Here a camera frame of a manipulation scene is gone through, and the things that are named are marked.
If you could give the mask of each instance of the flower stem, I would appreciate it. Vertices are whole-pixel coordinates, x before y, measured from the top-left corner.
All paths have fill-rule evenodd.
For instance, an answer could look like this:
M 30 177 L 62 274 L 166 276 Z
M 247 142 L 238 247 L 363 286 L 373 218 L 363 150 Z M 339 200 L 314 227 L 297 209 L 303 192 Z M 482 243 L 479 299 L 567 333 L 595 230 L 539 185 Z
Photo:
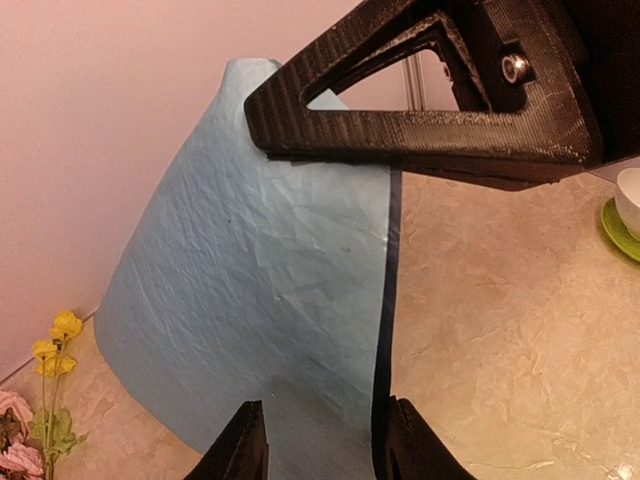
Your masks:
M 53 480 L 53 459 L 51 456 L 51 434 L 53 432 L 53 412 L 56 408 L 56 397 L 58 396 L 58 387 L 60 387 L 60 359 L 64 357 L 64 351 L 67 348 L 67 339 L 62 340 L 62 348 L 56 356 L 55 375 L 53 377 L 53 393 L 51 394 L 51 407 L 49 409 L 49 420 L 46 422 L 49 428 L 46 429 L 44 455 L 45 455 L 45 476 L 46 480 Z
M 45 362 L 45 359 L 42 359 L 42 416 L 43 416 L 43 419 L 44 419 L 44 416 L 47 414 L 47 395 L 46 395 L 47 389 L 46 389 L 46 381 L 45 381 L 46 377 L 44 375 L 44 373 L 45 373 L 44 372 L 44 362 Z M 47 430 L 48 430 L 47 422 L 45 420 L 42 423 L 44 425 L 44 438 L 43 438 L 43 440 L 46 440 L 46 438 L 47 438 Z

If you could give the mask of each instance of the black triangular bracket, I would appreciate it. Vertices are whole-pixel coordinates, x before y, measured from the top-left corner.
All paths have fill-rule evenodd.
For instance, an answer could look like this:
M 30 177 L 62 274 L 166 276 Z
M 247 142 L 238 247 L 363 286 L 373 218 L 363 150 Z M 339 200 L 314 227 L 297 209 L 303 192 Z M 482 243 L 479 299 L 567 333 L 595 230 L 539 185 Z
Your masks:
M 383 163 L 504 189 L 597 166 L 603 141 L 576 71 L 585 48 L 562 9 L 556 0 L 365 0 L 248 97 L 252 139 L 272 159 Z M 308 108 L 424 48 L 449 65 L 461 111 Z M 505 59 L 523 62 L 513 78 Z

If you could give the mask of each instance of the artificial flower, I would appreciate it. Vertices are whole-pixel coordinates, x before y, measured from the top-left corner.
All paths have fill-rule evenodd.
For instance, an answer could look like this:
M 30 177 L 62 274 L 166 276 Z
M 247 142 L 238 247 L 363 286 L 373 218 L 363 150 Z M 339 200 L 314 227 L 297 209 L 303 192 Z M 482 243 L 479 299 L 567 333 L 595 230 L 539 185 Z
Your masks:
M 36 372 L 40 375 L 44 375 L 45 378 L 52 378 L 56 376 L 56 364 L 58 366 L 58 374 L 64 375 L 71 372 L 78 362 L 73 357 L 65 355 L 62 358 L 47 358 L 44 361 L 39 361 L 36 367 Z
M 29 435 L 29 422 L 33 420 L 33 412 L 27 401 L 15 392 L 0 390 L 0 415 L 11 409 L 13 416 L 20 422 L 21 434 L 9 440 L 13 442 L 23 441 Z
M 44 476 L 40 452 L 22 443 L 11 445 L 0 456 L 0 468 L 10 473 L 22 473 L 25 480 L 38 480 Z
M 0 415 L 0 453 L 4 452 L 14 443 L 22 442 L 22 425 L 10 408 L 7 413 Z
M 49 333 L 54 340 L 66 340 L 82 333 L 82 320 L 69 310 L 59 313 L 53 324 Z
M 33 356 L 39 360 L 52 358 L 58 353 L 58 347 L 51 340 L 38 340 L 33 344 Z

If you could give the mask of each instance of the green leaf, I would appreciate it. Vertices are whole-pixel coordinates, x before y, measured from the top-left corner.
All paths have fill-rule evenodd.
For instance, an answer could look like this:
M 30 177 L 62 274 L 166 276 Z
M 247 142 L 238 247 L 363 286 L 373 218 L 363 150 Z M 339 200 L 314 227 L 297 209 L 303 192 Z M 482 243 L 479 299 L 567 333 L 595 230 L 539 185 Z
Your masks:
M 59 454 L 55 450 L 49 449 L 49 450 L 47 450 L 45 452 L 45 458 L 49 458 L 51 463 L 56 463 L 56 460 L 58 459 L 58 456 L 59 456 Z
M 33 416 L 33 420 L 29 422 L 31 438 L 35 438 L 36 440 L 44 442 L 44 426 L 46 424 L 46 415 L 47 412 L 45 412 L 44 410 L 40 410 Z
M 61 408 L 53 416 L 53 431 L 51 437 L 53 442 L 62 441 L 64 437 L 71 433 L 71 414 L 66 408 Z
M 60 454 L 68 455 L 73 447 L 84 442 L 86 435 L 77 437 L 72 431 L 71 414 L 66 408 L 61 408 L 54 415 L 53 430 L 51 432 L 50 452 L 53 458 Z

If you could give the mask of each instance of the yellow flower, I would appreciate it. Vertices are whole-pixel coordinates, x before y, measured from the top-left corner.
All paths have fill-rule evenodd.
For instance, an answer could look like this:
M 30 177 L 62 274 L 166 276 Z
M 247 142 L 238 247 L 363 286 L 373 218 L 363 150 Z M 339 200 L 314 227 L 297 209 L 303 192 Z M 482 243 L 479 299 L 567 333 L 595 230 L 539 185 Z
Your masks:
M 38 340 L 33 344 L 33 356 L 40 360 L 55 357 L 57 353 L 58 347 L 51 340 Z
M 49 330 L 49 334 L 54 340 L 74 338 L 81 333 L 82 320 L 76 317 L 75 313 L 70 311 L 58 314 L 54 322 L 54 327 Z
M 36 372 L 40 375 L 44 375 L 45 378 L 52 378 L 56 375 L 56 363 L 58 364 L 58 374 L 64 375 L 65 373 L 71 372 L 78 362 L 73 357 L 69 355 L 65 355 L 64 357 L 57 358 L 47 358 L 44 361 L 39 361 L 38 366 L 36 367 Z

